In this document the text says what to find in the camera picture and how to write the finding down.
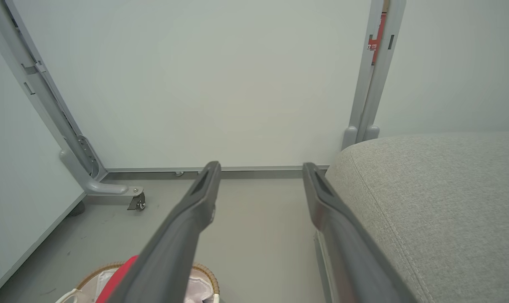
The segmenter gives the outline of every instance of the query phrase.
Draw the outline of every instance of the gray fabric ottoman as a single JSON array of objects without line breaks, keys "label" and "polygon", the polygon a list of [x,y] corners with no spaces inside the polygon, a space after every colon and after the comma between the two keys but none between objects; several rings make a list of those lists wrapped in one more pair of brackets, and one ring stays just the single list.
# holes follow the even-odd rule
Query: gray fabric ottoman
[{"label": "gray fabric ottoman", "polygon": [[326,177],[418,302],[509,302],[509,133],[370,140]]}]

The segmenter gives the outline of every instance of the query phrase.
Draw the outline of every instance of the stitching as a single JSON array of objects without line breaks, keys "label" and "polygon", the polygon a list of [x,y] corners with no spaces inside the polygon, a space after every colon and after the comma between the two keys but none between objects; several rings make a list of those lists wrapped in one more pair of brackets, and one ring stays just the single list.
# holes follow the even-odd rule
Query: stitching
[{"label": "stitching", "polygon": [[[394,246],[395,246],[395,248],[397,249],[397,253],[398,253],[398,255],[400,256],[400,260],[402,261],[402,263],[404,264],[404,268],[406,269],[406,271],[407,271],[407,272],[408,272],[408,274],[410,275],[410,278],[411,278],[411,280],[412,280],[412,282],[413,282],[413,284],[414,284],[414,287],[415,287],[415,289],[416,289],[416,291],[417,291],[418,295],[420,295],[421,301],[422,301],[422,302],[424,302],[424,295],[423,295],[423,294],[419,291],[419,289],[418,289],[418,287],[417,287],[417,285],[416,285],[416,282],[415,282],[415,280],[414,280],[414,278],[413,278],[414,274],[412,274],[412,273],[410,272],[410,270],[408,269],[408,266],[406,265],[406,261],[404,261],[404,258],[403,258],[403,257],[402,257],[402,255],[400,254],[400,251],[399,251],[399,249],[398,249],[398,247],[397,247],[397,244],[395,244],[395,242],[398,242],[398,244],[399,244],[400,246],[402,246],[404,249],[406,249],[406,246],[404,245],[404,242],[402,241],[402,238],[399,236],[399,234],[398,234],[398,233],[396,232],[396,230],[393,228],[392,223],[391,223],[391,221],[389,220],[389,217],[387,217],[387,216],[386,216],[385,214],[383,214],[383,212],[381,211],[381,207],[380,207],[380,205],[379,205],[379,203],[378,203],[378,200],[377,200],[377,199],[376,199],[376,197],[374,197],[374,195],[372,194],[372,191],[370,190],[370,188],[369,188],[369,187],[368,187],[368,185],[366,184],[365,179],[363,178],[363,176],[362,176],[362,175],[361,175],[361,173],[359,172],[359,169],[357,169],[357,165],[356,165],[356,163],[355,163],[354,157],[353,157],[353,156],[352,156],[352,154],[351,154],[351,151],[350,151],[350,159],[351,159],[351,161],[352,161],[352,164],[354,165],[354,168],[355,168],[355,170],[356,170],[357,174],[360,176],[362,183],[363,183],[363,184],[365,185],[365,187],[367,188],[368,193],[370,194],[370,196],[374,199],[374,202],[375,202],[375,204],[376,204],[376,205],[374,206],[374,209],[376,209],[376,213],[378,214],[378,217],[380,217],[381,221],[384,223],[385,228],[387,228],[387,229],[389,229],[389,230],[391,231],[391,233],[392,233],[392,234],[389,234],[389,236],[391,237],[391,240],[392,240],[392,242],[393,242],[393,245],[394,245]],[[410,253],[408,252],[408,249],[406,249],[406,253],[408,253],[408,257],[409,257],[409,258],[410,258],[410,260],[412,261],[413,266],[415,267],[415,269],[416,269],[416,271],[417,271],[417,274],[419,274],[419,272],[418,272],[418,270],[417,270],[417,266],[416,266],[415,262],[413,261],[412,257],[410,256]],[[423,282],[423,284],[425,284],[425,283],[424,283],[424,280],[422,280],[422,276],[419,274],[419,276],[416,276],[416,278],[417,278],[417,280],[418,280],[418,284],[419,284],[419,286],[421,286],[421,288],[422,288],[421,281]],[[435,302],[434,298],[432,298],[432,295],[431,295],[431,294],[430,294],[430,292],[428,291],[428,288],[426,288],[426,291],[427,291],[427,293],[428,293],[429,297],[432,299],[432,301],[433,301],[433,302]]]}]

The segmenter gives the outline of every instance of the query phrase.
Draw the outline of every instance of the gray fabric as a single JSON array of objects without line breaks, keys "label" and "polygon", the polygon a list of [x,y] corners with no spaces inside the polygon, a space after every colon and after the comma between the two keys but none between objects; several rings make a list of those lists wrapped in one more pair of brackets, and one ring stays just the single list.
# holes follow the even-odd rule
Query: gray fabric
[{"label": "gray fabric", "polygon": [[371,140],[326,177],[418,302],[509,302],[509,133]]}]

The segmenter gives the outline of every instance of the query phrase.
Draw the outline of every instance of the woven rim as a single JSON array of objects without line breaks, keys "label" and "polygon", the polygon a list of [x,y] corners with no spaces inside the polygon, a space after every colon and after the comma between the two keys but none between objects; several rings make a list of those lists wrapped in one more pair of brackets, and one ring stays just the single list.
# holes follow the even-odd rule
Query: woven rim
[{"label": "woven rim", "polygon": [[219,295],[219,282],[217,282],[217,278],[215,278],[215,275],[210,271],[210,269],[200,263],[194,263],[192,268],[201,271],[208,276],[208,278],[210,278],[211,285],[213,286],[213,292]]},{"label": "woven rim", "polygon": [[[123,264],[125,264],[125,262],[113,262],[99,267],[98,269],[94,270],[91,274],[87,275],[87,277],[84,278],[84,280],[82,280],[77,285],[77,290],[83,289],[83,287],[89,282],[89,280],[95,278],[101,272],[105,270],[111,270],[112,268],[120,268]],[[203,272],[208,278],[210,278],[211,286],[213,286],[213,292],[219,294],[219,282],[217,282],[217,278],[215,278],[215,275],[210,271],[209,268],[196,262],[192,265],[192,268],[197,271]]]}]

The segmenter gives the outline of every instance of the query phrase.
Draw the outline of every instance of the white partition panel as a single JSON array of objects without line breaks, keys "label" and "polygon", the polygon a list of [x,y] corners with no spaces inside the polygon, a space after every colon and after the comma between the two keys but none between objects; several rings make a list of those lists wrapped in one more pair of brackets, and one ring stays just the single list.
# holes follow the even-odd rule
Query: white partition panel
[{"label": "white partition panel", "polygon": [[59,153],[0,53],[0,286],[83,194]]},{"label": "white partition panel", "polygon": [[382,137],[509,130],[509,0],[408,1],[374,124]]},{"label": "white partition panel", "polygon": [[10,5],[108,169],[328,165],[340,151],[369,0]]}]

